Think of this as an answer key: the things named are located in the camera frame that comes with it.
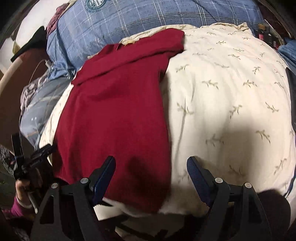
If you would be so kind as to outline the magenta sleeve forearm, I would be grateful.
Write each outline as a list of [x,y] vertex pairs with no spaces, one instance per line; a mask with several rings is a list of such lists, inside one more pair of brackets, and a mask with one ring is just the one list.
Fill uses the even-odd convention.
[[13,205],[10,209],[1,209],[1,211],[6,219],[21,217],[31,219],[35,217],[35,210],[32,204],[23,204],[17,196],[15,196]]

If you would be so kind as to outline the person's left hand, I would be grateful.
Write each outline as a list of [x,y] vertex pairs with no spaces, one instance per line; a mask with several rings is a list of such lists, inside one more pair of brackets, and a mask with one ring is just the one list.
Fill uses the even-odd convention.
[[33,207],[29,198],[29,186],[29,180],[16,180],[16,202],[25,209],[32,209]]

